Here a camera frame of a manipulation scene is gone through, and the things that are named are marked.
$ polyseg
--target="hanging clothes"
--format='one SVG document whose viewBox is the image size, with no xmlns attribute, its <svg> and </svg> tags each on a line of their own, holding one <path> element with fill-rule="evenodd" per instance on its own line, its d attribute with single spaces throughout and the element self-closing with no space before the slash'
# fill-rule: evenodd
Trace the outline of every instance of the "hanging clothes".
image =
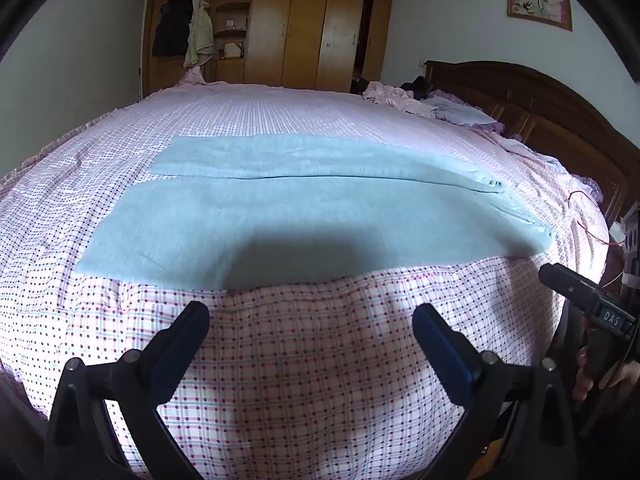
<svg viewBox="0 0 640 480">
<path fill-rule="evenodd" d="M 204 0 L 193 0 L 193 15 L 189 24 L 189 45 L 184 66 L 201 66 L 216 53 L 213 38 L 213 24 L 207 9 L 209 4 Z"/>
<path fill-rule="evenodd" d="M 193 14 L 191 0 L 169 0 L 160 8 L 153 56 L 184 56 L 189 46 L 189 22 Z"/>
</svg>

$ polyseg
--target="crumpled pink blanket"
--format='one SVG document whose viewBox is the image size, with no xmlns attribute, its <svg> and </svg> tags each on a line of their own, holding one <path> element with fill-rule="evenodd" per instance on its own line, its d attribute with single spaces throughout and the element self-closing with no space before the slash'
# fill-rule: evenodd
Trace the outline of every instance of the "crumpled pink blanket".
<svg viewBox="0 0 640 480">
<path fill-rule="evenodd" d="M 433 117 L 436 107 L 425 104 L 414 99 L 414 93 L 408 92 L 395 86 L 383 85 L 379 81 L 372 81 L 362 94 L 367 101 L 372 101 L 379 105 L 389 105 L 408 114 L 420 117 Z"/>
</svg>

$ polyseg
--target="metal screw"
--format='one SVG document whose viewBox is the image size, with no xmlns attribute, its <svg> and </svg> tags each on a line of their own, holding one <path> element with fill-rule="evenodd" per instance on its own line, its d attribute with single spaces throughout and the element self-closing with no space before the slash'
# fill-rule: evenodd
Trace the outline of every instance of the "metal screw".
<svg viewBox="0 0 640 480">
<path fill-rule="evenodd" d="M 542 359 L 542 366 L 547 372 L 553 372 L 556 369 L 556 362 L 549 357 Z"/>
<path fill-rule="evenodd" d="M 135 363 L 138 359 L 140 359 L 140 354 L 140 350 L 132 348 L 131 350 L 127 350 L 126 352 L 124 352 L 122 358 L 127 363 Z"/>
<path fill-rule="evenodd" d="M 482 352 L 481 356 L 482 356 L 482 361 L 484 361 L 488 365 L 495 365 L 499 361 L 498 356 L 493 352 L 484 351 Z"/>
<path fill-rule="evenodd" d="M 78 359 L 77 357 L 73 357 L 66 362 L 65 368 L 69 371 L 73 371 L 76 368 L 78 368 L 79 364 L 80 364 L 80 359 Z"/>
</svg>

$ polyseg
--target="red cable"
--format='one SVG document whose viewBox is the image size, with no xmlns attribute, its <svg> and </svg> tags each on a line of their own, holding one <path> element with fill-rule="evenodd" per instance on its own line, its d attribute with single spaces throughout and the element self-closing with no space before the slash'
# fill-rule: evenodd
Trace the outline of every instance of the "red cable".
<svg viewBox="0 0 640 480">
<path fill-rule="evenodd" d="M 587 197 L 589 200 L 591 200 L 591 202 L 593 203 L 594 206 L 598 207 L 598 204 L 596 204 L 589 195 L 587 195 L 583 190 L 579 189 L 578 191 L 572 191 L 571 193 L 569 193 L 569 199 L 566 201 L 568 207 L 571 207 L 571 197 L 573 195 L 575 195 L 576 193 L 582 193 L 585 197 Z M 582 225 L 580 222 L 576 221 L 576 223 L 584 229 L 584 231 L 592 238 L 596 239 L 597 241 L 599 241 L 601 244 L 606 245 L 606 246 L 615 246 L 615 247 L 620 247 L 622 244 L 624 244 L 624 240 L 622 242 L 605 242 L 604 240 L 600 240 L 596 235 L 592 234 L 589 232 L 589 230 Z"/>
</svg>

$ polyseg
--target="teal fabric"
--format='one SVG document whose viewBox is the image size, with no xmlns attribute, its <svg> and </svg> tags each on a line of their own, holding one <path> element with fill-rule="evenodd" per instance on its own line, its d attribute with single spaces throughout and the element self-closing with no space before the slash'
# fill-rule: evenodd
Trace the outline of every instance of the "teal fabric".
<svg viewBox="0 0 640 480">
<path fill-rule="evenodd" d="M 317 136 L 176 137 L 76 272 L 184 290 L 324 282 L 546 251 L 552 231 L 448 156 Z"/>
</svg>

